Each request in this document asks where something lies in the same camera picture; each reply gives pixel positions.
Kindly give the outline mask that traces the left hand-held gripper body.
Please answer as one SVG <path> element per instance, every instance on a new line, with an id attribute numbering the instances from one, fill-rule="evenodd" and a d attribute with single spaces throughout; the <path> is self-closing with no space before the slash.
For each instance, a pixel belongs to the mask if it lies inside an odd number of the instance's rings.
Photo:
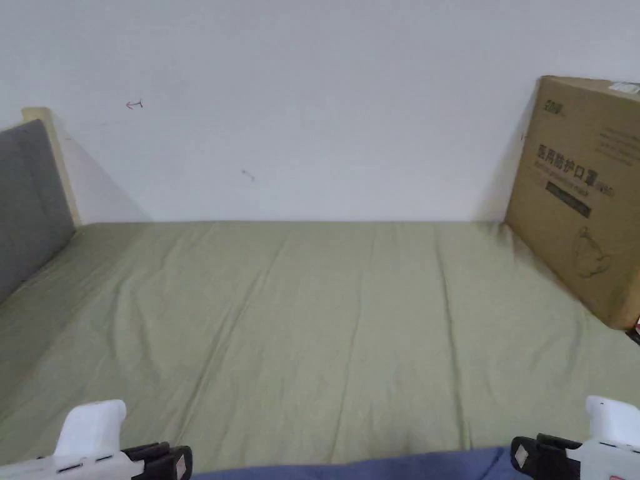
<path id="1" fill-rule="evenodd" d="M 1 479 L 170 479 L 171 455 L 135 459 L 121 448 L 124 401 L 74 407 L 50 456 L 1 466 Z"/>

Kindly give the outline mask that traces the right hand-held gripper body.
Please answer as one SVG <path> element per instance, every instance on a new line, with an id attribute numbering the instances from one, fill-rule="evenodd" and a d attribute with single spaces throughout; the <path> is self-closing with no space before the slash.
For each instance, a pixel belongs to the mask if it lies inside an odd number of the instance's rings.
<path id="1" fill-rule="evenodd" d="M 541 441 L 538 479 L 639 479 L 639 408 L 601 396 L 586 399 L 584 442 Z"/>

